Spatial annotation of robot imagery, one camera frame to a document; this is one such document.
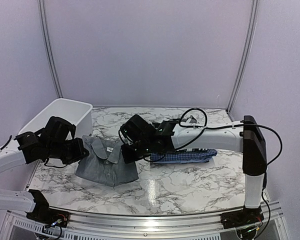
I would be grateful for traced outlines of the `white plastic bin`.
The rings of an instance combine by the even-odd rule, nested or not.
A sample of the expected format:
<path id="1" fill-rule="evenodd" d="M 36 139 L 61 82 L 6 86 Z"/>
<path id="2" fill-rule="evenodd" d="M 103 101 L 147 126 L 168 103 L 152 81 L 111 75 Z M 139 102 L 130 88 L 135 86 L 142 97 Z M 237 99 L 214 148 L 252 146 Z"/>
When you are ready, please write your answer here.
<path id="1" fill-rule="evenodd" d="M 35 132 L 45 127 L 50 117 L 60 117 L 76 126 L 76 138 L 89 136 L 93 132 L 92 109 L 90 103 L 58 98 L 41 110 L 18 134 Z"/>

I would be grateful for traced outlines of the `grey long sleeve shirt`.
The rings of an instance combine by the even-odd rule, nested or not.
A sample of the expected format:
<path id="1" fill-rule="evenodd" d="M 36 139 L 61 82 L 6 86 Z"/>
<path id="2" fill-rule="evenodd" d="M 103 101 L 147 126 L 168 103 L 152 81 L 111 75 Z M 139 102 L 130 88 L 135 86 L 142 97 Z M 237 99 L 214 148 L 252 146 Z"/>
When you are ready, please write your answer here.
<path id="1" fill-rule="evenodd" d="M 113 188 L 139 179 L 136 164 L 125 163 L 120 141 L 87 135 L 82 140 L 89 155 L 79 161 L 77 177 Z"/>

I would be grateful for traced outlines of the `black white plaid shirt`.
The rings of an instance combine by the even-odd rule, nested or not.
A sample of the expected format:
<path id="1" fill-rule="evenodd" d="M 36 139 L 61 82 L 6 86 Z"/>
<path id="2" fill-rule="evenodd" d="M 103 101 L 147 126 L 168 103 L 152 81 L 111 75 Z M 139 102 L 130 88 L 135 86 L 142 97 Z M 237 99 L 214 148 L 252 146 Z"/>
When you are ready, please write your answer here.
<path id="1" fill-rule="evenodd" d="M 175 124 L 179 124 L 179 122 L 181 123 L 187 123 L 187 124 L 197 124 L 198 121 L 197 119 L 193 116 L 193 115 L 190 115 L 189 117 L 184 117 L 184 118 L 170 118 L 168 120 L 163 120 L 163 122 L 172 122 L 172 123 L 175 123 Z"/>

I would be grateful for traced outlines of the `blue checked shirt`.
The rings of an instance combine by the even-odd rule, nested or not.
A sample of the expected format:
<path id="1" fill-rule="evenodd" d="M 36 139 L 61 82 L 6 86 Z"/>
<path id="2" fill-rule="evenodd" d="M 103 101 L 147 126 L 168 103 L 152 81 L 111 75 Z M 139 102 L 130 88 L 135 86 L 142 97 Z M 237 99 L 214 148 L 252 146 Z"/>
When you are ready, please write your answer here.
<path id="1" fill-rule="evenodd" d="M 152 153 L 149 161 L 155 164 L 206 163 L 217 154 L 215 149 L 192 148 L 164 154 Z"/>

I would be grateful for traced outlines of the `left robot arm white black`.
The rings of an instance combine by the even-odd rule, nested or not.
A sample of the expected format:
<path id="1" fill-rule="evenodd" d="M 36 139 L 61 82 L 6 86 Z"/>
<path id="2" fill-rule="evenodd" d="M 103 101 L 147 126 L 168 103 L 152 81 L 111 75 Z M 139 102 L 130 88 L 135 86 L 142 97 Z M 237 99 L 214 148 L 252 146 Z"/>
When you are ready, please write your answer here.
<path id="1" fill-rule="evenodd" d="M 59 159 L 65 166 L 87 157 L 83 140 L 75 136 L 76 126 L 67 120 L 52 116 L 45 127 L 36 132 L 27 131 L 0 147 L 0 174 L 14 167 L 41 160 Z M 34 213 L 43 223 L 53 219 L 53 211 L 38 190 L 13 191 L 0 189 L 0 210 Z"/>

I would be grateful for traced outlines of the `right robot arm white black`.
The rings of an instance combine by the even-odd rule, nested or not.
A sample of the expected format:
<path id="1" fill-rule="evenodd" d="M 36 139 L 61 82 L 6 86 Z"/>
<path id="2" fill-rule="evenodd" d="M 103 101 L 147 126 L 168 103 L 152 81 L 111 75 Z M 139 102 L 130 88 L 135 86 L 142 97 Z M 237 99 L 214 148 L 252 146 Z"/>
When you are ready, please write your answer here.
<path id="1" fill-rule="evenodd" d="M 139 161 L 151 154 L 167 154 L 185 149 L 217 149 L 242 153 L 245 175 L 244 208 L 237 219 L 248 224 L 257 216 L 267 171 L 266 142 L 255 119 L 248 115 L 242 121 L 224 125 L 201 126 L 176 119 L 148 123 L 133 115 L 118 131 L 126 163 Z"/>

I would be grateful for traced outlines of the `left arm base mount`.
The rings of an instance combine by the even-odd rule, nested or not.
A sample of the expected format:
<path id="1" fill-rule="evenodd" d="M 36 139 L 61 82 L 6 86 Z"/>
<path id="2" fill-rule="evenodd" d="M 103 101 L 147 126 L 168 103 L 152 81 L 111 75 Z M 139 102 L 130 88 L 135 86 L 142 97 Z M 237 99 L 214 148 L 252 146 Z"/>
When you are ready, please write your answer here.
<path id="1" fill-rule="evenodd" d="M 67 227 L 70 217 L 68 211 L 50 208 L 47 199 L 39 190 L 29 189 L 28 192 L 34 198 L 35 203 L 34 209 L 26 213 L 28 219 L 50 226 L 54 222 L 61 220 L 61 223 L 57 223 L 57 225 L 62 228 Z"/>

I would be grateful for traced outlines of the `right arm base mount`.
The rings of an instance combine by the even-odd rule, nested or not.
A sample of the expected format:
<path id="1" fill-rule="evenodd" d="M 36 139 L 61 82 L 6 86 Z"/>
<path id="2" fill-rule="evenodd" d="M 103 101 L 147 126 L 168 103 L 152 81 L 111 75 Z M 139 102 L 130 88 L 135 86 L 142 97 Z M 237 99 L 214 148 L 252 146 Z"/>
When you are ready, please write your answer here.
<path id="1" fill-rule="evenodd" d="M 246 225 L 260 223 L 264 220 L 261 206 L 257 208 L 246 208 L 224 212 L 220 215 L 220 223 L 224 229 L 238 228 Z"/>

